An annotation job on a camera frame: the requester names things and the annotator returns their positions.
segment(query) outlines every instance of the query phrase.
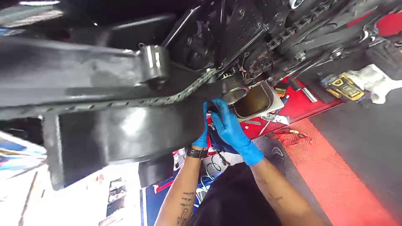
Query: car undercarriage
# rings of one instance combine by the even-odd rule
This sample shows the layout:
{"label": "car undercarriage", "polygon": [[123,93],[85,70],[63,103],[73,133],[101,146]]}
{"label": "car undercarriage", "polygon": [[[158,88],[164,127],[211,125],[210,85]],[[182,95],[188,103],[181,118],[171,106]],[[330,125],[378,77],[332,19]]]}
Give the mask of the car undercarriage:
{"label": "car undercarriage", "polygon": [[[240,120],[280,108],[273,86],[287,77],[298,91],[309,69],[385,42],[377,21],[402,10],[398,0],[139,4],[104,22],[74,1],[1,5],[0,120],[41,119],[55,189],[191,144],[204,101],[223,98]],[[258,93],[267,103],[244,111]]]}

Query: arm tattoo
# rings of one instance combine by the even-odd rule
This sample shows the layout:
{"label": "arm tattoo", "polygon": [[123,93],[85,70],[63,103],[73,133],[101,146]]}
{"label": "arm tattoo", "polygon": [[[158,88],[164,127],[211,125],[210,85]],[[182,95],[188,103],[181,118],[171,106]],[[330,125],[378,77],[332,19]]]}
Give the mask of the arm tattoo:
{"label": "arm tattoo", "polygon": [[181,213],[181,217],[177,218],[177,225],[184,225],[186,223],[187,218],[185,218],[187,212],[189,210],[186,208],[183,210],[183,213]]}

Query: gloved hand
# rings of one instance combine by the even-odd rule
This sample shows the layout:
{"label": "gloved hand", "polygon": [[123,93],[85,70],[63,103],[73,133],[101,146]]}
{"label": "gloved hand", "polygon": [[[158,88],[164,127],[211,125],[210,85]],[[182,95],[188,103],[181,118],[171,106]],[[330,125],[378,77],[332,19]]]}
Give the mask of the gloved hand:
{"label": "gloved hand", "polygon": [[242,155],[247,165],[252,166],[261,161],[264,154],[244,134],[236,115],[229,111],[226,102],[222,99],[212,102],[218,108],[219,115],[212,113],[211,118],[222,140]]}
{"label": "gloved hand", "polygon": [[193,145],[197,146],[199,148],[205,148],[207,146],[207,130],[208,130],[208,124],[207,124],[207,106],[208,103],[204,102],[203,103],[203,108],[204,108],[204,124],[205,124],[205,130],[204,133],[201,135],[198,140],[196,140]]}

